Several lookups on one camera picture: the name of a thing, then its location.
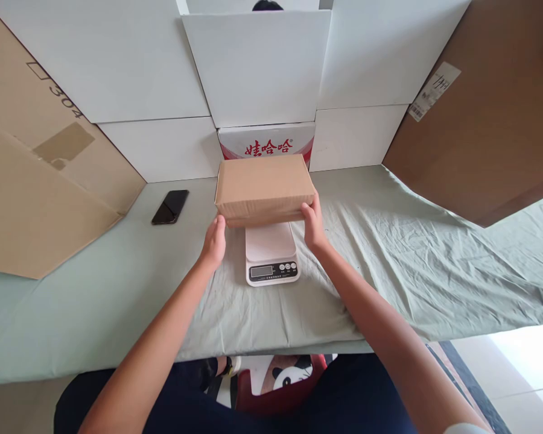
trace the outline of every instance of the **floor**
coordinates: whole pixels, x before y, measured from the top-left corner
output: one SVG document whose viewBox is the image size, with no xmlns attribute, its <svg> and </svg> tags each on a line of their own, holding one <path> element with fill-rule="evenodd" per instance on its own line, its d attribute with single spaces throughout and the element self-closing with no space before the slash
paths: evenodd
<svg viewBox="0 0 543 434">
<path fill-rule="evenodd" d="M 452 345 L 512 434 L 543 434 L 543 325 Z M 0 434 L 52 432 L 54 405 L 71 379 L 0 386 Z"/>
</svg>

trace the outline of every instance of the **brown cardboard sheet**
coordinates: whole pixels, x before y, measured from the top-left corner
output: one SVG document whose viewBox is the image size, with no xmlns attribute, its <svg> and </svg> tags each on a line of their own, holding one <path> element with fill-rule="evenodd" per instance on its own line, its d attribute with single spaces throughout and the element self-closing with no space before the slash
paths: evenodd
<svg viewBox="0 0 543 434">
<path fill-rule="evenodd" d="M 119 221 L 144 186 L 0 21 L 0 271 L 43 277 Z"/>
<path fill-rule="evenodd" d="M 82 115 L 2 21 L 0 129 L 39 155 L 46 153 L 46 160 L 53 161 L 63 176 L 121 215 L 145 186 L 130 163 Z"/>
<path fill-rule="evenodd" d="M 383 164 L 410 189 L 488 226 L 543 198 L 543 0 L 473 0 L 433 68 L 461 70 Z"/>
<path fill-rule="evenodd" d="M 229 227 L 302 220 L 314 185 L 302 155 L 226 160 L 219 167 L 215 205 Z"/>
<path fill-rule="evenodd" d="M 121 217 L 0 130 L 0 271 L 41 278 Z"/>
</svg>

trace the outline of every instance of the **chair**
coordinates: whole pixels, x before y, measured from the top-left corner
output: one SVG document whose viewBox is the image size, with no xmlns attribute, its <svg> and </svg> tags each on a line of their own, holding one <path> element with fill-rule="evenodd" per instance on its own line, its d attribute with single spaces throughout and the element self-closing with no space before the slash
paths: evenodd
<svg viewBox="0 0 543 434">
<path fill-rule="evenodd" d="M 323 354 L 312 354 L 312 374 L 309 378 L 263 395 L 252 394 L 252 378 L 249 370 L 240 372 L 237 380 L 235 409 L 258 416 L 286 413 L 298 408 L 310 395 L 326 370 Z"/>
</svg>

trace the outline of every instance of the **person's left hand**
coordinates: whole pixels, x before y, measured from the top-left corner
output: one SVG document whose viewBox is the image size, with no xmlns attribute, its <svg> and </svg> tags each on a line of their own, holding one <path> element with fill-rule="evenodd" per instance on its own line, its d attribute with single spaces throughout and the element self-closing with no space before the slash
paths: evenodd
<svg viewBox="0 0 543 434">
<path fill-rule="evenodd" d="M 225 217 L 218 215 L 211 222 L 205 234 L 205 243 L 199 260 L 215 271 L 221 265 L 225 254 Z"/>
</svg>

